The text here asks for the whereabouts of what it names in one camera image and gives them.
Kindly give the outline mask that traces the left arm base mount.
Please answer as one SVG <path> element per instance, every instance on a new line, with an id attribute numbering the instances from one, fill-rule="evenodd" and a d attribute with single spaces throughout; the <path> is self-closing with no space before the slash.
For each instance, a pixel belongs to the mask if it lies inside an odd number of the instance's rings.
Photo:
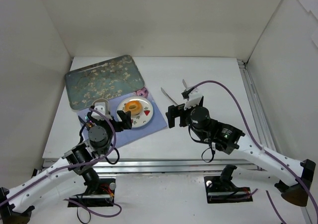
<path id="1" fill-rule="evenodd" d="M 81 203 L 86 207 L 113 207 L 115 200 L 116 179 L 102 178 L 98 188 L 90 193 L 77 194 L 69 197 L 70 200 Z"/>

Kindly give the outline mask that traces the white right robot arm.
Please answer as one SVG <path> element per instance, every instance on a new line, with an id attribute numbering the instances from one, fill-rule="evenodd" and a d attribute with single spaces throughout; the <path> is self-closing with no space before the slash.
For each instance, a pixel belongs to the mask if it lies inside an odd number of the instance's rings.
<path id="1" fill-rule="evenodd" d="M 209 110 L 203 106 L 203 100 L 201 94 L 190 94 L 186 103 L 170 106 L 166 113 L 168 127 L 173 128 L 175 119 L 179 118 L 180 127 L 187 127 L 189 134 L 198 137 L 194 142 L 207 145 L 212 154 L 216 151 L 237 154 L 262 168 L 261 171 L 253 171 L 228 164 L 220 175 L 206 177 L 208 201 L 245 200 L 245 196 L 237 195 L 239 187 L 236 186 L 238 181 L 244 179 L 253 181 L 260 189 L 275 188 L 285 201 L 305 207 L 310 197 L 316 164 L 309 159 L 299 161 L 285 157 L 262 147 L 240 129 L 212 119 Z"/>

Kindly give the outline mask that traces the stainless steel tongs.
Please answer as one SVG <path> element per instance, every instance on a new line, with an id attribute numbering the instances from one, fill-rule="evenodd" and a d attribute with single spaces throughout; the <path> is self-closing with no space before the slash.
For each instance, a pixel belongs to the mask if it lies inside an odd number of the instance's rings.
<path id="1" fill-rule="evenodd" d="M 160 87 L 165 93 L 174 100 L 176 104 L 186 103 L 187 99 L 183 98 L 182 93 L 187 91 L 191 85 L 189 78 L 164 78 L 161 77 Z"/>

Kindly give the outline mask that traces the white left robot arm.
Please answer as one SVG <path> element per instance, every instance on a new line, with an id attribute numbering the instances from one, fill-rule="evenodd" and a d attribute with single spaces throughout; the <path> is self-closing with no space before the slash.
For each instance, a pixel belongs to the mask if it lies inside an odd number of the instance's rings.
<path id="1" fill-rule="evenodd" d="M 125 124 L 98 111 L 96 114 L 99 118 L 93 118 L 93 113 L 91 111 L 88 114 L 94 124 L 89 130 L 90 138 L 23 184 L 11 189 L 0 189 L 0 217 L 3 223 L 27 223 L 33 212 L 48 203 L 90 193 L 98 188 L 99 177 L 93 166 L 116 149 L 116 134 L 125 129 Z"/>

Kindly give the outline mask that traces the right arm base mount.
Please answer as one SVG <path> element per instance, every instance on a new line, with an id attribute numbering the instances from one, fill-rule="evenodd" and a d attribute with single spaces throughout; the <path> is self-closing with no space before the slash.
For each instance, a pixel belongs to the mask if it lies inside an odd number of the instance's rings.
<path id="1" fill-rule="evenodd" d="M 227 165 L 219 176 L 204 176 L 206 200 L 208 204 L 228 204 L 252 202 L 249 187 L 237 187 L 232 182 L 232 174 L 237 170 L 234 165 Z"/>

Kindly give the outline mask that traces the orange bagel bread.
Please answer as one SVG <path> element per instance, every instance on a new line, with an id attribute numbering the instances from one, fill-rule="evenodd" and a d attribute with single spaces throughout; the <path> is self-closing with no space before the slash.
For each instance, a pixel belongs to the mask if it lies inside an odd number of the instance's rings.
<path id="1" fill-rule="evenodd" d="M 143 110 L 143 105 L 138 100 L 131 100 L 124 105 L 124 111 L 130 112 L 132 116 L 138 115 Z"/>

